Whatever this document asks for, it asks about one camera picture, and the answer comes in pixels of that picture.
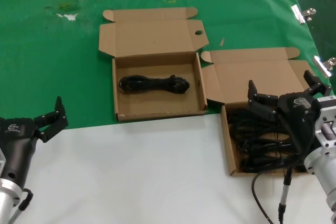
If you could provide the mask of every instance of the green tablecloth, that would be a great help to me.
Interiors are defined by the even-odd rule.
[[[317,54],[297,0],[1,0],[0,116],[35,117],[60,95],[69,127],[116,123],[111,62],[98,53],[105,9],[195,6],[210,44],[205,50],[297,47]],[[76,21],[56,15],[78,13]]]

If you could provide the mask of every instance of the white table surface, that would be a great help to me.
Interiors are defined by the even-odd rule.
[[[230,177],[219,115],[65,130],[37,144],[17,224],[267,224],[252,177]],[[274,223],[282,178],[256,193]],[[330,223],[315,176],[295,177],[285,224]]]

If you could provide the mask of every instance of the silver metal cylinder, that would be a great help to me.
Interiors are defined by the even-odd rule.
[[[21,188],[15,183],[0,179],[0,224],[8,224],[14,204],[20,202]]]
[[[315,174],[325,194],[330,209],[336,211],[336,152],[335,148],[320,147],[311,152],[304,160],[304,166]],[[331,219],[336,224],[336,216]]]

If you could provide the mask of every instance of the power cord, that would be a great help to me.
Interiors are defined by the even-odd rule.
[[[252,194],[253,194],[253,197],[259,207],[259,209],[261,210],[261,212],[264,214],[265,218],[268,220],[268,222],[270,224],[274,224],[272,222],[272,220],[269,218],[269,216],[266,214],[265,210],[263,209],[263,207],[261,206],[260,202],[259,202],[259,199],[256,195],[256,192],[255,192],[255,182],[257,180],[257,178],[265,173],[265,172],[269,172],[271,170],[274,170],[274,169],[282,169],[282,168],[288,168],[287,169],[287,172],[286,172],[286,175],[284,177],[284,181],[283,181],[283,184],[284,184],[284,188],[282,190],[282,197],[281,197],[281,201],[280,201],[280,204],[279,204],[279,209],[278,209],[278,212],[279,212],[279,222],[280,224],[283,224],[283,216],[285,214],[285,210],[286,210],[286,201],[284,201],[283,199],[286,199],[287,200],[287,195],[288,195],[288,190],[289,190],[289,185],[290,185],[290,182],[291,182],[291,173],[292,173],[292,168],[295,167],[296,165],[298,164],[301,164],[302,163],[302,158],[305,157],[307,155],[307,153],[309,152],[309,149],[311,147],[311,145],[313,144],[314,142],[314,138],[315,138],[315,126],[313,123],[311,123],[311,128],[312,128],[312,132],[311,132],[311,139],[310,141],[308,142],[308,145],[307,145],[307,149],[302,152],[298,157],[297,159],[290,165],[287,165],[285,163],[280,163],[278,165],[274,165],[274,166],[269,166],[267,167],[266,169],[260,171],[252,180],[252,184],[251,184],[251,190],[252,190]]]
[[[291,139],[277,139],[279,134],[287,134],[279,123],[265,120],[244,109],[228,113],[228,123],[232,124],[230,136],[239,152],[246,156],[240,164],[243,172],[258,173],[280,163],[288,166],[296,161],[298,152]],[[264,137],[271,133],[274,133],[273,139]]]
[[[166,90],[175,94],[184,94],[190,84],[182,77],[174,74],[166,79],[154,79],[145,76],[125,76],[119,81],[119,87],[127,93],[138,93],[148,90]]]
[[[8,224],[14,224],[14,222],[22,214],[22,212],[27,209],[31,200],[33,199],[34,194],[32,193],[31,190],[25,188],[25,189],[23,189],[23,191],[27,193],[27,197],[18,206],[17,210],[15,211],[15,213],[12,215],[12,217],[8,221]]]

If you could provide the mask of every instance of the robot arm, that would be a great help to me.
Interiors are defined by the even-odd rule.
[[[33,194],[24,186],[37,140],[46,143],[67,126],[61,97],[56,100],[54,112],[35,119],[0,118],[0,224],[13,223],[32,198]],[[27,200],[9,219],[24,190],[28,192]]]
[[[307,171],[317,176],[334,212],[331,221],[336,224],[336,96],[330,96],[331,87],[309,71],[304,73],[304,78],[309,85],[307,90],[280,97],[258,94],[250,81],[248,107],[263,118],[279,120],[288,131],[299,153],[296,164],[304,163]],[[315,99],[313,96],[317,93],[324,97]],[[287,193],[288,186],[284,183],[281,202],[285,204],[280,202],[279,220],[281,207],[283,213],[286,207],[282,199],[287,198]]]

